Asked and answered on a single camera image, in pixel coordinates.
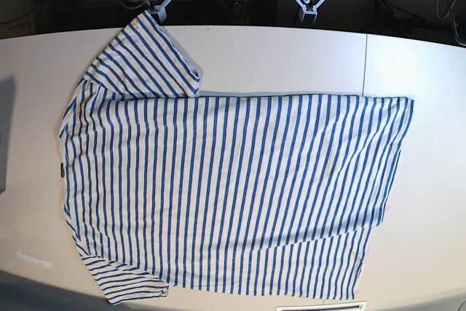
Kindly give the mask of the blue white striped T-shirt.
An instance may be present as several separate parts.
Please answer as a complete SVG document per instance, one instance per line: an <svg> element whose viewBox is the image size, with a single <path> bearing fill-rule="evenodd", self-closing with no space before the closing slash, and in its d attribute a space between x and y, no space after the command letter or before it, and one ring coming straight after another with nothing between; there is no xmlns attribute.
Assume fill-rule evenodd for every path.
<svg viewBox="0 0 466 311"><path fill-rule="evenodd" d="M200 82L142 12L74 90L63 209L107 300L171 286L352 299L412 99L201 96Z"/></svg>

